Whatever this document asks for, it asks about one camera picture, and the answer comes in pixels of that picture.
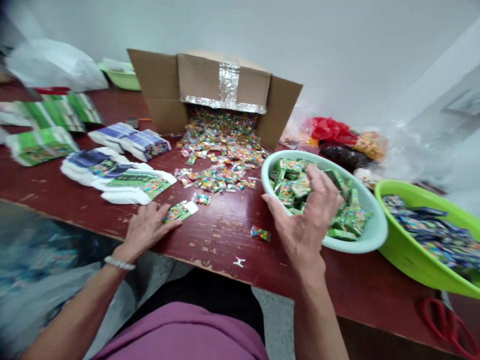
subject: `red table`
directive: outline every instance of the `red table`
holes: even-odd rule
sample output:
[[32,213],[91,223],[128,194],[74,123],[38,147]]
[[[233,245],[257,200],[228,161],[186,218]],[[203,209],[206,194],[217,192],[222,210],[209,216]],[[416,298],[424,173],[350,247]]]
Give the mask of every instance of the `red table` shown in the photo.
[[[88,95],[106,125],[124,122],[130,117],[150,116],[140,92],[109,89]],[[0,101],[15,100],[31,101],[31,98],[18,84],[3,85]],[[151,123],[141,122],[140,126],[151,126]],[[86,135],[75,140],[81,149],[98,146]],[[177,139],[170,140],[174,146]],[[175,168],[186,167],[185,160],[180,150],[174,149],[148,164],[154,169],[173,173]],[[0,199],[119,240],[126,235],[129,219],[138,206],[106,202],[100,198],[98,190],[62,175],[59,170],[61,160],[22,167],[11,160],[8,149],[2,147],[0,161],[3,172]],[[198,159],[193,168],[201,170],[210,165],[208,158]],[[249,176],[260,178],[260,170],[251,171]],[[177,182],[156,201],[173,205],[190,200],[195,190],[194,187],[183,189]],[[185,220],[153,251],[293,297],[295,279],[279,246],[273,219],[260,197],[262,193],[259,180],[254,190],[214,194],[209,206],[200,206],[195,215]],[[272,241],[263,242],[251,237],[252,225],[271,230]],[[376,251],[358,255],[325,248],[322,256],[326,262],[328,289],[338,316],[444,351],[452,350],[437,340],[419,316],[418,301],[433,296],[432,289],[405,276]],[[233,264],[236,257],[245,259],[243,268]],[[451,300],[480,344],[480,314],[476,311],[479,302],[458,295],[452,295]]]

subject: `green plastic bowl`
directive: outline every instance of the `green plastic bowl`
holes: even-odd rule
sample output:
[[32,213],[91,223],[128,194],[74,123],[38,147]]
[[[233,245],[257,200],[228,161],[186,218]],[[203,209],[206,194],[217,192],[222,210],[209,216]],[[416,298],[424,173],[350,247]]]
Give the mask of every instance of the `green plastic bowl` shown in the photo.
[[[375,196],[388,220],[388,238],[380,253],[397,269],[430,288],[445,290],[480,299],[476,287],[425,250],[389,213],[382,196],[398,195],[410,207],[430,207],[448,212],[446,217],[453,224],[470,230],[480,239],[480,222],[472,214],[463,211],[450,201],[418,186],[395,180],[382,180],[375,187]],[[472,279],[480,285],[479,279]]]
[[[270,194],[278,199],[274,189],[270,185],[269,174],[274,169],[275,163],[282,158],[290,160],[308,160],[314,164],[317,164],[322,169],[337,170],[344,179],[353,179],[353,187],[358,190],[358,199],[360,200],[361,206],[367,211],[373,213],[373,217],[367,222],[365,229],[363,229],[363,234],[357,239],[357,241],[343,241],[337,240],[333,237],[325,236],[325,239],[323,239],[322,243],[324,246],[344,253],[363,254],[377,250],[383,245],[385,239],[387,238],[388,225],[385,214],[382,211],[378,201],[356,177],[324,157],[314,155],[310,152],[298,150],[274,152],[272,155],[266,158],[263,166],[261,167],[261,183],[264,191],[267,194]],[[288,215],[292,215],[292,213],[285,206],[283,206],[283,209]]]
[[[129,62],[122,62],[122,64],[133,69],[132,64]],[[120,89],[133,90],[133,91],[141,90],[139,80],[137,79],[136,74],[124,73],[120,71],[111,71],[111,70],[108,70],[105,64],[103,63],[99,63],[98,67],[100,68],[100,70],[105,72],[110,78],[111,82],[117,85]]]

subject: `cardboard box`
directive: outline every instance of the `cardboard box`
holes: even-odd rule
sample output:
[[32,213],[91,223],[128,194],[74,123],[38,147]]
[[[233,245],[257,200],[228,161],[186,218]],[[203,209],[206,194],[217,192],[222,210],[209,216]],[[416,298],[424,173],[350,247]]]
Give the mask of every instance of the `cardboard box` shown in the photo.
[[188,104],[181,101],[182,97],[222,100],[222,88],[219,87],[222,56],[238,65],[237,99],[234,101],[266,105],[266,113],[258,116],[256,134],[269,149],[277,146],[303,87],[270,75],[255,64],[225,55],[219,57],[204,52],[168,55],[135,49],[128,49],[128,55],[159,134],[185,131],[189,121]]

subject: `unfolded carton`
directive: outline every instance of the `unfolded carton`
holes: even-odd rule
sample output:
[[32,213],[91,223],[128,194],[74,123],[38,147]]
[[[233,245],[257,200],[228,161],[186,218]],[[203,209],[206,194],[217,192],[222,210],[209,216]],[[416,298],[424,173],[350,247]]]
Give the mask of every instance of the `unfolded carton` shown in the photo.
[[168,55],[129,49],[128,55],[160,134],[184,132],[188,104],[200,104],[260,114],[256,134],[273,150],[303,87],[223,54]]

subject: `hand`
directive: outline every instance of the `hand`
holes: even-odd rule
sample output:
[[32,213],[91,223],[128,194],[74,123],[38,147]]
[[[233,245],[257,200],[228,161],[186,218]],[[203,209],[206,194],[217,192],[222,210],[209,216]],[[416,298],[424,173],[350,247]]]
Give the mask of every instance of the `hand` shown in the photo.
[[322,241],[344,201],[330,178],[315,165],[308,165],[306,173],[311,193],[302,214],[288,216],[275,197],[262,195],[273,215],[283,247],[299,275],[319,265],[325,272],[325,263],[320,257]]
[[160,207],[155,201],[140,206],[137,215],[133,215],[130,219],[125,241],[115,249],[113,257],[116,260],[132,263],[170,230],[179,227],[182,224],[180,220],[163,223],[169,209],[170,204]]

